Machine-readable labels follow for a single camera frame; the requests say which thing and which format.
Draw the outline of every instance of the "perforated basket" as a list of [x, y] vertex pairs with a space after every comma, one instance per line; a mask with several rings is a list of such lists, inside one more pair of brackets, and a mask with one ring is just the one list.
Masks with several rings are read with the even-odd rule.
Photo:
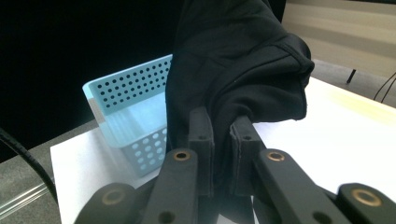
[[164, 90], [171, 60], [168, 55], [82, 88], [106, 142], [123, 151], [138, 175], [158, 168], [164, 159]]

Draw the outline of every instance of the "white table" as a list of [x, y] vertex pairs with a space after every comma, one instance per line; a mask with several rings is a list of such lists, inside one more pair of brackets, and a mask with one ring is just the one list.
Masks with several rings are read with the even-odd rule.
[[[358, 182], [396, 201], [396, 109], [314, 78], [306, 88], [308, 113], [300, 121], [254, 124], [267, 147], [288, 152], [319, 186], [334, 193]], [[93, 129], [50, 149], [62, 223], [73, 223], [102, 186], [138, 187], [122, 154]], [[229, 223], [220, 219], [219, 223]]]

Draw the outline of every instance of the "folded black garment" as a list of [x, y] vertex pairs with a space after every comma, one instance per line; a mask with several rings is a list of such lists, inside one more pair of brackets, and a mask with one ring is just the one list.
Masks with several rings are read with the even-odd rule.
[[173, 55], [165, 91], [167, 151], [187, 146], [190, 111], [205, 106], [218, 191], [231, 176], [229, 132], [238, 116], [253, 122], [305, 117], [310, 51], [283, 29], [266, 0], [186, 0]]

